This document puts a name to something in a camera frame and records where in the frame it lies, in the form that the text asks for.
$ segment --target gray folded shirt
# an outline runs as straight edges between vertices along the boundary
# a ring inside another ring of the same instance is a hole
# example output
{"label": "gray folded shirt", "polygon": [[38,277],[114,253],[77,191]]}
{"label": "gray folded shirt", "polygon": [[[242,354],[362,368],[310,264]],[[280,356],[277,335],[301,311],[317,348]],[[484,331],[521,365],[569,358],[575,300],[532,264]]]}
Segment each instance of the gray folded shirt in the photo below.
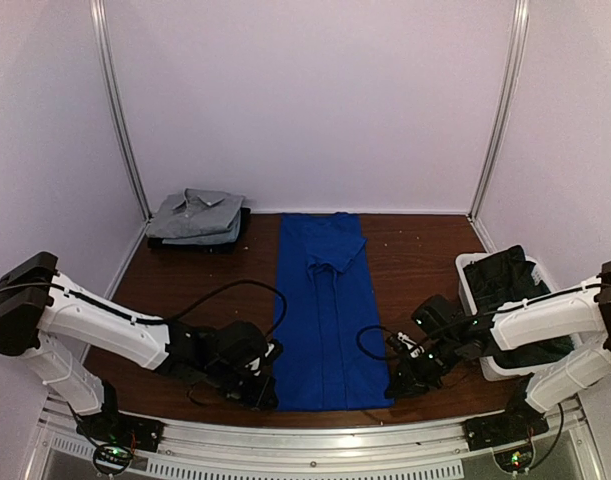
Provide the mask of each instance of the gray folded shirt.
{"label": "gray folded shirt", "polygon": [[185,189],[168,196],[147,228],[152,238],[180,239],[231,232],[245,197]]}

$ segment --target white panel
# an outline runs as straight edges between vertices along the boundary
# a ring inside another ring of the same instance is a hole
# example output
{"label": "white panel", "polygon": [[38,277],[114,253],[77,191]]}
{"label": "white panel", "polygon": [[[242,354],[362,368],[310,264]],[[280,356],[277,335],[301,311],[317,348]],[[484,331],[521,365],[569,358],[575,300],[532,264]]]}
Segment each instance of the white panel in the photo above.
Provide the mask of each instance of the white panel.
{"label": "white panel", "polygon": [[512,0],[125,0],[107,16],[152,208],[466,212]]}
{"label": "white panel", "polygon": [[[85,1],[0,1],[0,276],[44,249],[104,293],[138,231],[93,38]],[[18,478],[44,400],[0,356],[0,479]]]}
{"label": "white panel", "polygon": [[[611,260],[611,0],[531,2],[518,92],[481,215],[560,286]],[[583,395],[611,479],[611,378]]]}

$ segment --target white basket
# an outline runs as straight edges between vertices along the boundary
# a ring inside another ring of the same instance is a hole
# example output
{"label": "white basket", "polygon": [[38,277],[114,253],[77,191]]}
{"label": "white basket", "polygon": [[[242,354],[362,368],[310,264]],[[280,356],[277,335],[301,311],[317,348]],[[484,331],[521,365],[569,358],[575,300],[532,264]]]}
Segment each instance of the white basket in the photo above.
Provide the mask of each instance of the white basket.
{"label": "white basket", "polygon": [[[465,277],[465,267],[470,263],[478,262],[483,258],[489,257],[490,253],[463,253],[456,257],[456,270],[458,271],[458,296],[461,299],[461,303],[463,304],[463,310],[467,315],[473,315],[476,313],[476,303],[474,302],[474,296],[472,295],[472,291],[469,288],[469,284],[467,283],[467,278]],[[525,259],[529,262],[534,262],[536,266],[532,271],[532,277],[534,278],[534,283],[538,283],[541,280],[545,282],[545,285],[552,289],[553,282],[550,280],[547,272],[543,270],[543,268],[538,264],[536,260],[532,257],[525,256]],[[581,346],[581,338],[578,334],[570,335],[572,342],[574,344],[574,348],[578,348]],[[481,361],[481,370],[483,371],[483,376],[487,381],[496,382],[499,380],[507,380],[508,378],[521,377],[524,375],[529,375],[530,373],[537,372],[544,368],[547,368],[551,365],[551,363],[544,363],[541,365],[532,365],[530,367],[521,367],[521,368],[502,368],[499,366],[494,357],[483,357],[480,359]]]}

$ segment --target brown wooden surface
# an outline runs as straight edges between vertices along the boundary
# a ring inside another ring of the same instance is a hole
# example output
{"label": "brown wooden surface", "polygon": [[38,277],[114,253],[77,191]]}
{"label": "brown wooden surface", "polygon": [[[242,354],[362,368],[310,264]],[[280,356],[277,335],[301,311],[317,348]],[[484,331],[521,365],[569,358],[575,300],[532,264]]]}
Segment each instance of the brown wooden surface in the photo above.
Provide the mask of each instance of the brown wooden surface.
{"label": "brown wooden surface", "polygon": [[[454,259],[459,253],[482,251],[465,217],[361,216],[368,239],[367,258],[381,323],[422,333],[409,320],[427,297],[440,293],[458,300]],[[278,254],[278,215],[256,215],[233,255],[204,255],[179,251],[150,251],[140,246],[114,300],[156,315],[170,315],[198,296],[224,283],[254,278],[275,283]],[[188,316],[194,325],[224,326],[234,318],[266,329],[272,321],[270,293],[242,286],[216,297]],[[477,362],[459,365],[444,378],[446,387],[423,397],[404,399],[389,409],[351,412],[253,412],[231,404],[200,387],[195,406],[185,397],[186,386],[159,377],[111,353],[93,348],[86,366],[118,390],[124,410],[160,417],[239,426],[345,427],[434,420],[501,409],[513,381],[487,382]]]}

